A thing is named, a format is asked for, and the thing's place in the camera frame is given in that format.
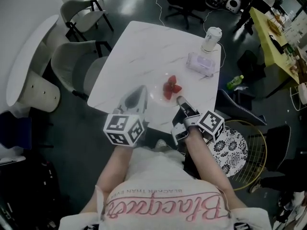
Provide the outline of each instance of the strawberry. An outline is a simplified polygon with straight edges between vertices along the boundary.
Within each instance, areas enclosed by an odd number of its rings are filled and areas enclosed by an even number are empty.
[[[182,90],[182,88],[179,86],[179,85],[174,85],[173,86],[173,92],[175,93],[175,94],[177,94],[179,91],[181,91]]]
[[[167,82],[172,83],[172,84],[176,84],[177,83],[176,76],[175,75],[170,76]]]
[[[164,85],[163,85],[163,91],[167,91],[167,92],[172,92],[172,85],[169,83],[169,82],[166,82]]]
[[[171,91],[164,91],[163,95],[168,100],[170,100],[172,98],[172,92]]]

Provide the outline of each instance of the person's right arm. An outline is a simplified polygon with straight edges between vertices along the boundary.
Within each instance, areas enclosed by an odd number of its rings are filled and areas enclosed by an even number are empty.
[[[211,154],[201,132],[197,128],[192,127],[189,129],[189,135],[185,139],[185,143],[201,179],[217,186],[225,193],[229,209],[246,207],[235,195],[228,178]]]

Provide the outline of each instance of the plate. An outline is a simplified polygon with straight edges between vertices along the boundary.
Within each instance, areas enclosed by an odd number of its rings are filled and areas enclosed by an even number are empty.
[[[163,95],[163,85],[167,82],[169,77],[175,75],[177,79],[177,85],[182,87],[182,90],[179,93],[172,94],[172,98],[170,100],[166,99]],[[183,77],[177,72],[162,72],[158,73],[153,77],[153,82],[148,86],[148,92],[150,97],[155,101],[157,104],[166,107],[175,107],[178,106],[177,97],[180,95],[184,95],[184,83]]]

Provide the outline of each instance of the gray chair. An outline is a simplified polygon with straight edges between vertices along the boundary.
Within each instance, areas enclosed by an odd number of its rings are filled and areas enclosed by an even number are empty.
[[[94,11],[94,3],[98,7],[99,11]],[[71,22],[72,18],[78,12],[87,9],[89,7],[92,8],[91,12],[81,17],[77,21],[77,23]],[[104,17],[111,31],[112,32],[114,31],[113,27],[111,26],[109,20],[105,15],[105,12],[102,10],[97,0],[89,0],[89,1],[69,0],[62,5],[60,11],[66,26],[70,29],[70,32],[73,34],[77,42],[79,42],[79,39],[76,36],[76,33],[78,33],[84,41],[87,41],[83,33],[87,32],[94,25],[96,26],[97,29],[98,28],[97,22],[100,20],[101,17]]]
[[[60,45],[51,59],[51,68],[63,86],[69,92],[85,101],[88,100],[96,79],[107,60],[107,56],[103,57],[102,55],[101,45],[104,45],[109,52],[112,51],[111,46],[107,42],[70,42]],[[73,85],[73,72],[76,66],[79,67],[79,59],[91,52],[97,52],[99,58],[90,65],[84,78],[83,91],[79,91]]]
[[[230,116],[232,119],[243,120],[254,126],[267,125],[263,115],[256,116],[248,109],[238,105],[224,90],[217,91],[215,109]]]

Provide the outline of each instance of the bottle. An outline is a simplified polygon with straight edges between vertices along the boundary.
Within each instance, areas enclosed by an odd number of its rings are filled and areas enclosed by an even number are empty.
[[[232,79],[230,82],[228,82],[228,83],[226,84],[227,89],[228,89],[228,90],[234,89],[236,86],[238,86],[239,84],[241,84],[241,82],[242,82],[243,79],[244,79],[244,76],[243,76],[243,75],[234,77],[234,79]]]

